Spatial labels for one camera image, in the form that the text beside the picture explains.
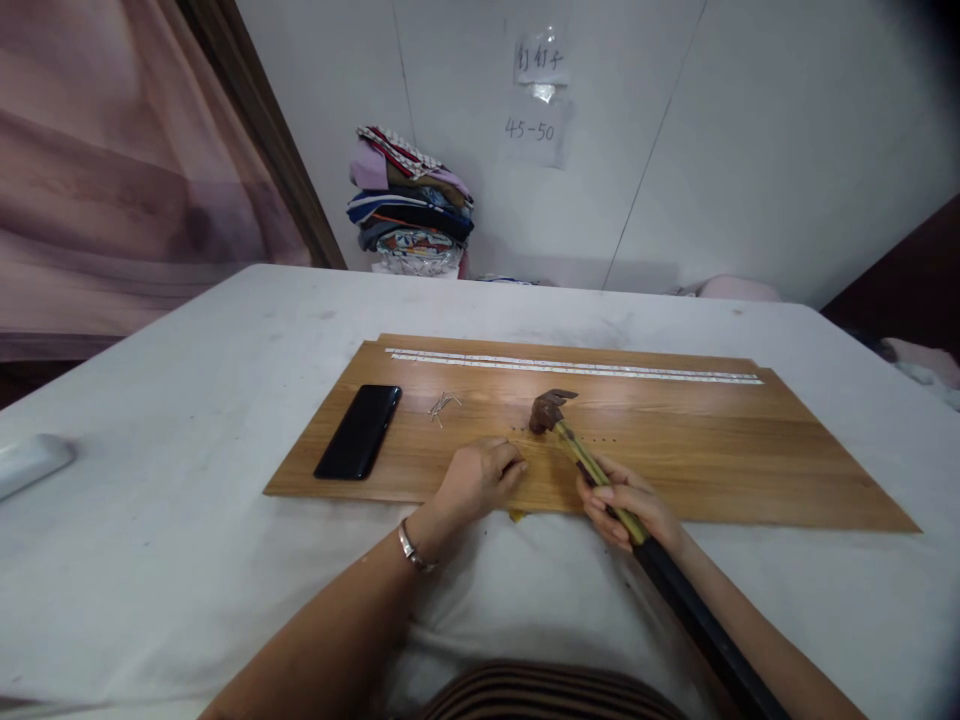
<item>pink curtain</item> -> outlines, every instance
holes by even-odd
[[[0,362],[83,359],[309,255],[173,0],[0,6]]]

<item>striped shirt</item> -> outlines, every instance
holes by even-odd
[[[682,720],[660,693],[615,672],[497,660],[453,680],[410,720]]]

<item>person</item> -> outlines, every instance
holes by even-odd
[[[630,550],[606,513],[629,510],[670,553],[792,718],[862,718],[856,706],[773,627],[694,542],[637,473],[596,456],[611,486],[577,488],[610,545]],[[460,448],[428,502],[301,609],[216,696],[200,720],[356,717],[401,640],[423,569],[454,536],[502,507],[527,462],[506,438]],[[417,717],[680,718],[640,680],[588,668],[492,662],[442,689]]]

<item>white table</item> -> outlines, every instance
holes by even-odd
[[[254,267],[0,413],[0,444],[73,439],[0,503],[0,695],[214,693],[408,508],[261,490],[362,340],[381,332],[750,357],[774,368],[922,535],[695,525],[707,552],[873,718],[955,679],[960,418],[813,310]],[[495,513],[417,611],[391,681],[465,660],[616,667],[702,714],[687,645],[580,518]]]

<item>hammer head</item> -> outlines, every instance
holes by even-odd
[[[540,435],[547,430],[553,430],[553,426],[563,420],[560,406],[568,399],[575,398],[578,394],[569,390],[554,388],[538,396],[533,401],[533,409],[530,411],[531,432]]]

